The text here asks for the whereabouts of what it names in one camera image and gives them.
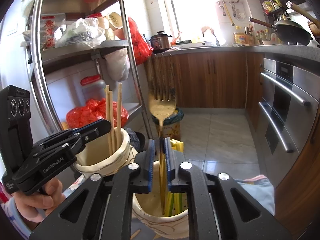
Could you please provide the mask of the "person's left hand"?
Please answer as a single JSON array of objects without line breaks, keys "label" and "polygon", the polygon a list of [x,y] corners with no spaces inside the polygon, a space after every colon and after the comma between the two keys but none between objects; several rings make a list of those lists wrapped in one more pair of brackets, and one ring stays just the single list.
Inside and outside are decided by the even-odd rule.
[{"label": "person's left hand", "polygon": [[46,194],[35,192],[27,196],[21,191],[12,194],[17,210],[25,220],[40,223],[65,200],[62,183],[57,178],[48,181],[44,191]]}]

